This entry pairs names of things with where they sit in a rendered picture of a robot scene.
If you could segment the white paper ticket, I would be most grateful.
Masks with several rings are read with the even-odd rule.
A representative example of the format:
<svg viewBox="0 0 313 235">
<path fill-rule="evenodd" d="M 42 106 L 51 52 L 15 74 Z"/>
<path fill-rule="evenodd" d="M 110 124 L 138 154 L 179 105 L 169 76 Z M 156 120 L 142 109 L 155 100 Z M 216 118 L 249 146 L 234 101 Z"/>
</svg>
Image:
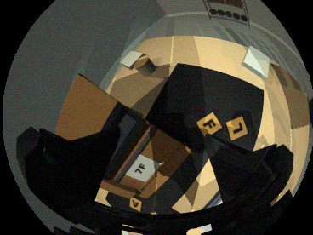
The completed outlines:
<svg viewBox="0 0 313 235">
<path fill-rule="evenodd" d="M 150 176 L 153 175 L 154 171 L 160 168 L 161 164 L 140 154 L 136 156 L 137 158 L 129 165 L 129 169 L 127 169 L 125 175 L 146 182 L 149 180 Z"/>
</svg>

